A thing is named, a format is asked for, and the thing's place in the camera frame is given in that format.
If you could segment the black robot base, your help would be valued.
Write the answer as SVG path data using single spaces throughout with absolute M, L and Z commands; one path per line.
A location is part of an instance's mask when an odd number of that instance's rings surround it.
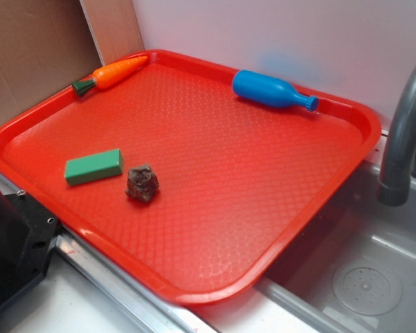
M 46 277 L 59 228 L 30 194 L 0 191 L 0 312 Z

